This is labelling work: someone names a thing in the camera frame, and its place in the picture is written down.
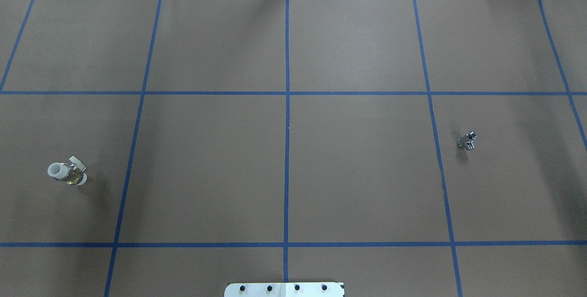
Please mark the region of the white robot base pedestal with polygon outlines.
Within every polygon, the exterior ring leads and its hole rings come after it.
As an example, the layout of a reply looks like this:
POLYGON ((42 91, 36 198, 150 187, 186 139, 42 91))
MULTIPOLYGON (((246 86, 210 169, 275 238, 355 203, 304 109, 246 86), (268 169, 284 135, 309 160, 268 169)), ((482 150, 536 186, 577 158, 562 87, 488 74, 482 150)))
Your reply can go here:
POLYGON ((339 282, 263 282, 229 284, 225 297, 344 297, 339 282))

